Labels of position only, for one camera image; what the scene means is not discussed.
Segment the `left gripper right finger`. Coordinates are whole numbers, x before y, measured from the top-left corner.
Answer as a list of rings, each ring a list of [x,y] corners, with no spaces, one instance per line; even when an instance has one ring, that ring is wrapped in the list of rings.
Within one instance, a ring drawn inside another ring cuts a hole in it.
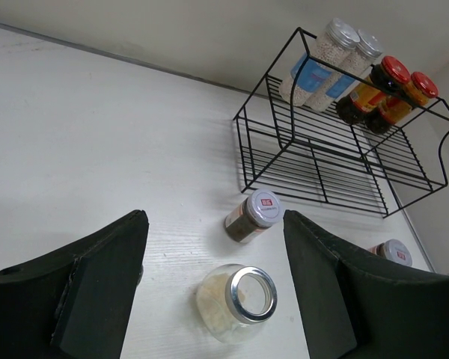
[[[449,358],[449,276],[403,266],[284,213],[311,358]]]

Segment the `red lid sauce jar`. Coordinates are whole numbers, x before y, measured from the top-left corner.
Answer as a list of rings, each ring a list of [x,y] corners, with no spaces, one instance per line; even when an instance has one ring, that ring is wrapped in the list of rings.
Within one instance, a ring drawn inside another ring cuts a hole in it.
[[[418,106],[425,106],[439,95],[437,85],[424,73],[413,72],[411,79],[398,92],[402,99],[387,96],[364,119],[365,126],[374,134],[386,133]]]
[[[361,123],[388,95],[398,94],[409,82],[411,74],[407,67],[395,57],[386,55],[370,71],[365,81],[360,82],[336,105],[337,115],[349,125]]]

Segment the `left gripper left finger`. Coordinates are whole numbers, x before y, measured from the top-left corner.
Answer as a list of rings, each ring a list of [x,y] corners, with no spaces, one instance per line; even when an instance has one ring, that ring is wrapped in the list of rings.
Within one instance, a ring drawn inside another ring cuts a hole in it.
[[[119,358],[149,221],[101,230],[0,271],[0,358]]]

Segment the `silver lid spice shaker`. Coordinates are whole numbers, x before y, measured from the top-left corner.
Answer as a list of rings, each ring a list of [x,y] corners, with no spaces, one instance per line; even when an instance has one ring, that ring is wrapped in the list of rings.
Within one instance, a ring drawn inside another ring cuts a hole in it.
[[[355,49],[360,41],[356,30],[339,18],[332,19],[307,52],[297,61],[290,74],[279,87],[281,98],[294,106],[304,105],[324,81],[334,72],[333,69],[316,62],[313,58],[340,65]]]

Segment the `glass jar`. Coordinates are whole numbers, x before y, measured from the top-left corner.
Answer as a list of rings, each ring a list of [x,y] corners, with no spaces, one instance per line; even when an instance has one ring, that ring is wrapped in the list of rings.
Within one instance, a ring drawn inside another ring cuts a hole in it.
[[[272,278],[262,269],[227,264],[213,269],[198,286],[196,304],[213,337],[240,344],[259,334],[278,304]]]

